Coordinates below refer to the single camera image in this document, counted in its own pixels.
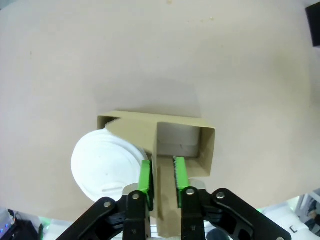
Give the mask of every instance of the white table surface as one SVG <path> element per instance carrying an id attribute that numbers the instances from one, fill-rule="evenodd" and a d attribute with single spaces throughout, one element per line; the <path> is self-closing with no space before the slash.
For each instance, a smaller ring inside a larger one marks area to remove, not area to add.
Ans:
<path id="1" fill-rule="evenodd" d="M 19 0 L 0 11 L 0 206 L 74 221 L 77 141 L 114 109 L 216 127 L 209 191 L 320 187 L 320 54 L 302 0 Z"/>

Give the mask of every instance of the brown box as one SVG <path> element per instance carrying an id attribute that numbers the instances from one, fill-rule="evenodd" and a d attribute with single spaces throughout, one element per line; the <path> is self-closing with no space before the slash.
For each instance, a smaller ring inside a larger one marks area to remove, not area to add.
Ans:
<path id="1" fill-rule="evenodd" d="M 181 235 L 181 210 L 177 204 L 173 155 L 157 154 L 157 136 L 163 124 L 178 127 L 177 134 L 184 134 L 181 126 L 199 128 L 197 155 L 185 158 L 187 173 L 189 178 L 208 177 L 213 161 L 215 129 L 201 118 L 112 111 L 98 116 L 97 128 L 106 127 L 152 156 L 155 207 L 151 214 L 156 218 L 159 236 L 169 238 Z"/>

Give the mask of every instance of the white plastic lid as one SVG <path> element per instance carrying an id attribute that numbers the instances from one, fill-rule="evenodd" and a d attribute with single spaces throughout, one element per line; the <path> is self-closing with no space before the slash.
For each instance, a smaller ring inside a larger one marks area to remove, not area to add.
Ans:
<path id="1" fill-rule="evenodd" d="M 71 171 L 84 194 L 96 202 L 102 197 L 118 201 L 123 189 L 139 181 L 143 149 L 106 129 L 88 133 L 76 144 Z"/>

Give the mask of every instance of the silver screw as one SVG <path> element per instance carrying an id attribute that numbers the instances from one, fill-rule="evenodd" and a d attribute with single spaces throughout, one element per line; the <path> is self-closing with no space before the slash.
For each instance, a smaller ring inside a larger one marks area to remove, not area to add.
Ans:
<path id="1" fill-rule="evenodd" d="M 187 194 L 187 195 L 193 195 L 193 194 L 195 194 L 195 190 L 189 188 L 189 189 L 186 191 L 186 194 Z"/>
<path id="2" fill-rule="evenodd" d="M 133 198 L 134 200 L 137 200 L 137 199 L 139 199 L 139 198 L 140 198 L 140 196 L 139 196 L 139 194 L 138 194 L 138 193 L 136 193 L 136 194 L 133 194 L 132 198 Z"/>
<path id="3" fill-rule="evenodd" d="M 103 206 L 105 206 L 106 208 L 110 207 L 111 206 L 111 202 L 107 201 L 103 204 Z"/>
<path id="4" fill-rule="evenodd" d="M 216 194 L 216 198 L 217 198 L 217 199 L 224 199 L 225 196 L 226 196 L 226 195 L 225 195 L 223 192 L 218 192 L 218 193 Z"/>

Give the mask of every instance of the cardboard flap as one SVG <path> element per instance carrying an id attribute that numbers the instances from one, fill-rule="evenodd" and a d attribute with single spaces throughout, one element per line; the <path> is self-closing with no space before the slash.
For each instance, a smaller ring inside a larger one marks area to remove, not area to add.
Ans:
<path id="1" fill-rule="evenodd" d="M 119 118 L 105 125 L 114 135 L 152 153 L 157 139 L 157 123 L 141 119 Z"/>

